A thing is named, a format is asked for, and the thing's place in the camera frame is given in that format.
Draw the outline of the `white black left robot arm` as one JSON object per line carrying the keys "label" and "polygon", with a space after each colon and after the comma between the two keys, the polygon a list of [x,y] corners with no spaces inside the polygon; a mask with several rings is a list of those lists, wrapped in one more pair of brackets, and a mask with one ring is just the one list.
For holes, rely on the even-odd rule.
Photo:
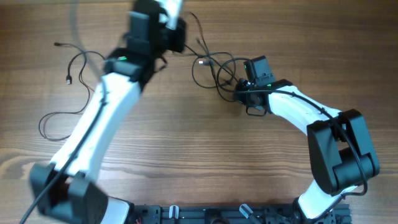
{"label": "white black left robot arm", "polygon": [[131,202],[96,186],[105,152],[120,122],[138,102],[168,50],[181,52],[185,23],[181,1],[136,1],[129,13],[127,44],[97,71],[99,84],[77,126],[47,166],[29,174],[31,209],[67,223],[134,223]]}

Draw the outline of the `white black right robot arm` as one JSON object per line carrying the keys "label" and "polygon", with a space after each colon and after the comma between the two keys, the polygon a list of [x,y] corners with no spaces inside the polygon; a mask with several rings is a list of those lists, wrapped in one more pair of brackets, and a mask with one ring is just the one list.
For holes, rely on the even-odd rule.
{"label": "white black right robot arm", "polygon": [[307,137],[313,181],[292,205],[291,223],[316,223],[330,217],[347,196],[364,195],[380,164],[363,115],[340,111],[305,96],[292,82],[276,80],[267,58],[243,60],[247,77],[233,98],[247,109],[280,116]]}

